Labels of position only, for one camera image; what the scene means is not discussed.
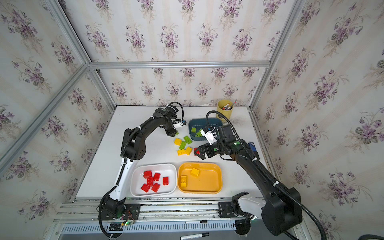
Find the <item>yellow curved lego brick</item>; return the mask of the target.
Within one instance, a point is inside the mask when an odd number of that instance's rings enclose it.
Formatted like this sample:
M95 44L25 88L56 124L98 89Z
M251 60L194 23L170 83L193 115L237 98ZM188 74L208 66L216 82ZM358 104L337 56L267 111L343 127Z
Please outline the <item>yellow curved lego brick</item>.
M180 178L180 187L186 188L187 187L187 176L181 176Z

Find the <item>red lego brick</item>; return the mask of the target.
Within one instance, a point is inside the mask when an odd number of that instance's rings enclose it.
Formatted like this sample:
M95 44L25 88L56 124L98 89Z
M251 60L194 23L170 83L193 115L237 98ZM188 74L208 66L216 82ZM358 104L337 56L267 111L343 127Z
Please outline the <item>red lego brick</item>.
M155 183L155 184L152 186L151 190L152 190L153 192L157 193L158 190L160 189L160 187L161 187L160 184Z
M163 177L163 185L164 186L169 185L169 177Z
M152 188L154 185L154 178L153 177L148 177L147 178L147 185Z
M144 174L143 174L143 177L145 179L152 178L153 177L152 171L145 171Z
M154 180L155 182L158 182L158 181L160 180L160 177L161 177L161 174L160 174L160 173L155 173L155 174L154 174L154 177L153 177L153 180Z
M141 190L146 192L146 193L148 193L150 189L151 189L151 187L147 184L143 184L141 187Z

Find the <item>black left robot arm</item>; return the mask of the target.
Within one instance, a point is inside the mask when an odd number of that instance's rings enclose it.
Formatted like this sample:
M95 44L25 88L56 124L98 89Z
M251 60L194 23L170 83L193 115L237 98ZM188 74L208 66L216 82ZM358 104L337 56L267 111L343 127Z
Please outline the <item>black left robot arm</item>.
M99 212L109 212L117 218L125 212L128 182L133 168L138 160L146 153L146 139L157 128L163 128L168 137L175 137L177 128L187 124L184 118L184 108L179 102L171 102L164 108L157 108L155 112L141 125L126 129L122 141L122 159L116 182L111 190L103 197L99 205Z

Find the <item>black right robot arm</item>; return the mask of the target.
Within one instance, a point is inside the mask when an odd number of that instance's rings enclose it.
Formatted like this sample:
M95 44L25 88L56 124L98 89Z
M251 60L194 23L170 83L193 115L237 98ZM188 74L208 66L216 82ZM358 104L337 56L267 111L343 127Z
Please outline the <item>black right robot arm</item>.
M251 207L247 210L241 203L246 197L242 195L236 201L240 210L261 218L272 235L286 234L291 239L295 237L288 233L288 230L300 224L303 221L303 213L306 213L317 226L321 239L327 239L321 222L302 204L300 193L295 188L287 188L267 170L261 163L259 155L240 138L229 119L225 119L227 125L212 127L209 121L211 114L221 113L213 110L206 114L207 125L203 128L202 134L208 143L199 146L194 150L194 154L202 160L215 155L228 155L249 175L262 193L265 203L261 207Z

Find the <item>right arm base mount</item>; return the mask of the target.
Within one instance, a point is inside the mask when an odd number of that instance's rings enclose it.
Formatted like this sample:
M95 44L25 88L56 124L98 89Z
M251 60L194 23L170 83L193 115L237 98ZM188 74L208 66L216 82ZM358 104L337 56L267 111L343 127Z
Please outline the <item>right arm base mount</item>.
M254 217L254 215L250 213L246 213L243 210L241 210L239 199L243 196L248 196L248 192L242 192L232 197L232 200L230 202L219 202L219 211L218 211L218 217L219 218L244 218L243 220L236 220L235 221L235 232L240 236L247 235L251 230L251 219Z

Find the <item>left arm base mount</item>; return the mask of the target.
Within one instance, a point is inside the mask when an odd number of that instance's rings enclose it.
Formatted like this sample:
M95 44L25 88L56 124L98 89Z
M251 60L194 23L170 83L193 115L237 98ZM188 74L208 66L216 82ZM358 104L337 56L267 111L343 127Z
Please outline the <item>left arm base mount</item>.
M116 209L99 205L98 222L103 233L112 234L122 231L123 227L132 225L139 219L141 204L118 204Z

